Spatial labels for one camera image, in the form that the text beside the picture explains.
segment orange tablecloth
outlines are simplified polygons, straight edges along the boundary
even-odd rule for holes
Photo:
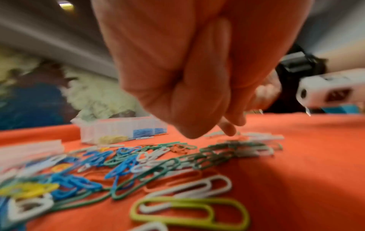
[[[280,142],[284,151],[277,151],[273,158],[232,159],[217,167],[233,183],[232,190],[220,197],[234,198],[246,206],[252,220],[249,230],[365,230],[364,116],[250,115],[240,131],[285,136]],[[187,140],[172,127],[168,132],[126,142],[126,146],[182,141],[204,147],[217,140]],[[81,146],[79,141],[64,144],[68,150]],[[128,213],[143,196],[140,192],[121,201],[108,199],[48,214],[27,227],[31,231],[128,230],[140,225]],[[232,214],[222,210],[219,218],[229,220]]]

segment person's arm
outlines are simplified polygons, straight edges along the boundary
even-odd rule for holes
[[[326,63],[327,73],[365,68],[365,40],[332,51],[315,54],[315,56],[328,59]]]

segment clear plastic box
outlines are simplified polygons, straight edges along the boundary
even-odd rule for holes
[[[135,139],[167,133],[167,124],[152,116],[100,119],[93,122],[73,119],[72,123],[80,127],[81,142],[88,144],[98,144],[104,136]]]

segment lime green paper clip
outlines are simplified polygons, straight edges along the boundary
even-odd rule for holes
[[[183,208],[183,209],[203,209],[208,213],[206,218],[179,218],[168,217],[162,215],[146,215],[138,214],[137,208],[141,204],[150,202],[170,202],[171,208]],[[220,222],[214,222],[214,210],[208,204],[223,204],[231,205],[241,211],[243,220],[240,224],[226,224]],[[194,199],[194,198],[174,198],[168,196],[155,197],[155,198],[142,198],[137,201],[130,209],[129,215],[132,220],[135,221],[159,221],[167,225],[185,226],[190,228],[203,228],[210,230],[224,230],[224,231],[242,231],[246,230],[250,223],[250,216],[246,208],[238,201],[225,198],[206,198],[206,199]]]

